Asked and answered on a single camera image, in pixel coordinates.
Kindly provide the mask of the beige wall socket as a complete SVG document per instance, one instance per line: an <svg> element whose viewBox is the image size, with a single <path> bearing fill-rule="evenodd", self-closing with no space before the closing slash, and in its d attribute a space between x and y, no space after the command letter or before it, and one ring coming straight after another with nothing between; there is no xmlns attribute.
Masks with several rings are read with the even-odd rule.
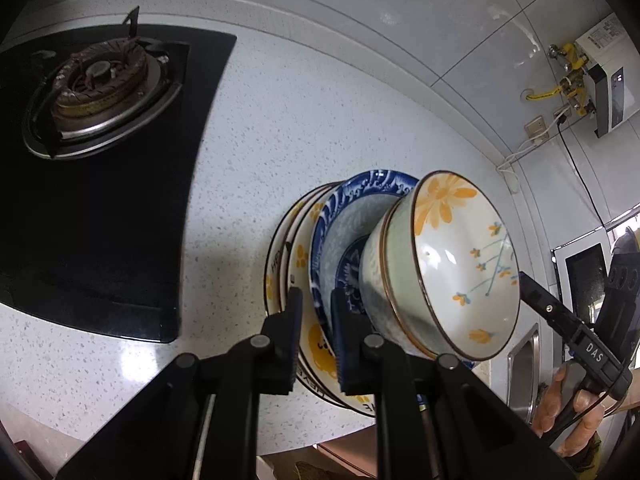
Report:
<svg viewBox="0 0 640 480"><path fill-rule="evenodd" d="M548 126L541 115L528 122L524 130L527 136L525 144L538 144L548 138Z"/></svg>

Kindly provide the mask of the orange flower green bowl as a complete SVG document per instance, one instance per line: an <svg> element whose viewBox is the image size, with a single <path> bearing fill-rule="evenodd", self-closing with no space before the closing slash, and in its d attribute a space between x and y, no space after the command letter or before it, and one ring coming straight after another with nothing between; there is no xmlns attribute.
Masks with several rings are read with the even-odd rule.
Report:
<svg viewBox="0 0 640 480"><path fill-rule="evenodd" d="M498 356L520 313L518 258L474 183L452 171L425 176L387 217L381 250L392 319L411 348L431 359Z"/></svg>

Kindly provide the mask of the black glass gas stove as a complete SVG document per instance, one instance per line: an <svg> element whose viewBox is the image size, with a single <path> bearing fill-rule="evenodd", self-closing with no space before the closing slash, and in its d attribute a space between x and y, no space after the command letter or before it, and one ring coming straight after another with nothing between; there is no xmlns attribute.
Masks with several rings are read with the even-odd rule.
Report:
<svg viewBox="0 0 640 480"><path fill-rule="evenodd" d="M130 13L2 52L2 304L177 338L191 182L235 41Z"/></svg>

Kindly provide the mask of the olive jacket right sleeve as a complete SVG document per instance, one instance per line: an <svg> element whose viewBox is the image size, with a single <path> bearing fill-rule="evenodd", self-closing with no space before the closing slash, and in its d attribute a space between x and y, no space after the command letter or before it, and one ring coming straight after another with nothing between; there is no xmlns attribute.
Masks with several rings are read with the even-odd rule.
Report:
<svg viewBox="0 0 640 480"><path fill-rule="evenodd" d="M601 439L594 434L587 445L573 456L564 458L577 480L597 478L601 463Z"/></svg>

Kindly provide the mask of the white microwave oven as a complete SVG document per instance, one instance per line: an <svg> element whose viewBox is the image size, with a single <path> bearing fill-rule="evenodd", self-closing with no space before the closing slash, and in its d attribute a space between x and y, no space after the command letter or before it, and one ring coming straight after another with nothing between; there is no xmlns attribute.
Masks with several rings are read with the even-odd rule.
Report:
<svg viewBox="0 0 640 480"><path fill-rule="evenodd" d="M611 260L610 239L602 228L552 250L561 301L590 326L603 304Z"/></svg>

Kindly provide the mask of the stainless steel sink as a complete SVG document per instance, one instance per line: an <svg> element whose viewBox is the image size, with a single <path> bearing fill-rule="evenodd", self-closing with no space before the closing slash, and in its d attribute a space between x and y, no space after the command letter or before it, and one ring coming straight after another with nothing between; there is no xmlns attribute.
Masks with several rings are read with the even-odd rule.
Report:
<svg viewBox="0 0 640 480"><path fill-rule="evenodd" d="M529 424L539 387L539 327L535 323L508 354L506 404Z"/></svg>

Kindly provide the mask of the small bear pattern plate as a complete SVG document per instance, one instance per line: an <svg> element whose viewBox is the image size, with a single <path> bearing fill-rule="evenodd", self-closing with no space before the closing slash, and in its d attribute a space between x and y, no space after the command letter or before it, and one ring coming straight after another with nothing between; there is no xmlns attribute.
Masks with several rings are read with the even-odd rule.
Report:
<svg viewBox="0 0 640 480"><path fill-rule="evenodd" d="M329 393L338 404L350 408L364 416L374 416L373 396L345 396L337 380L336 357L326 335L319 324L314 310L309 284L310 242L314 225L319 219L322 206L336 187L336 183L327 184L313 190L302 206L294 209L291 226L285 235L280 280L281 294L291 287L297 287L303 293L303 325L300 333L300 355L311 376Z"/></svg>

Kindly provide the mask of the white bowl brown rim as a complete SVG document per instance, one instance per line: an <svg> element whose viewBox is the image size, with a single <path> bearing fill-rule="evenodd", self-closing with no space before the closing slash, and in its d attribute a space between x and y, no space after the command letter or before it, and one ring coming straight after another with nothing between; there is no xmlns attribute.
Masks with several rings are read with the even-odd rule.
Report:
<svg viewBox="0 0 640 480"><path fill-rule="evenodd" d="M398 318L390 299L390 285L385 276L383 243L390 217L396 208L397 205L393 204L383 214L382 219L369 235L360 257L359 290L363 309L375 333L398 344L409 356L434 359L436 354L406 331L406 326Z"/></svg>

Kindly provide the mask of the blue floral porcelain bowl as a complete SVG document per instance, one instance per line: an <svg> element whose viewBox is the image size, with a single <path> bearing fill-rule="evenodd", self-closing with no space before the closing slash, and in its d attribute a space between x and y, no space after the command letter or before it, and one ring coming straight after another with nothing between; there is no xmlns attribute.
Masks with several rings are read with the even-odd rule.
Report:
<svg viewBox="0 0 640 480"><path fill-rule="evenodd" d="M341 311L349 322L374 332L360 296L360 257L383 214L417 183L400 171L370 170L337 185L322 206L311 235L308 275L314 310L332 346L337 345L331 310L334 290L346 296Z"/></svg>

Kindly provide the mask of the white gas water heater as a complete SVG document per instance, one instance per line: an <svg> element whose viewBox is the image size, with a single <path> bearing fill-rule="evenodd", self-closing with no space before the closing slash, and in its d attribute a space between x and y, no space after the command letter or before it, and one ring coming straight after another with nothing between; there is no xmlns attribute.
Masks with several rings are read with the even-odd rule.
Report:
<svg viewBox="0 0 640 480"><path fill-rule="evenodd" d="M587 58L585 85L596 114L596 136L602 138L639 110L639 53L615 13L574 45Z"/></svg>

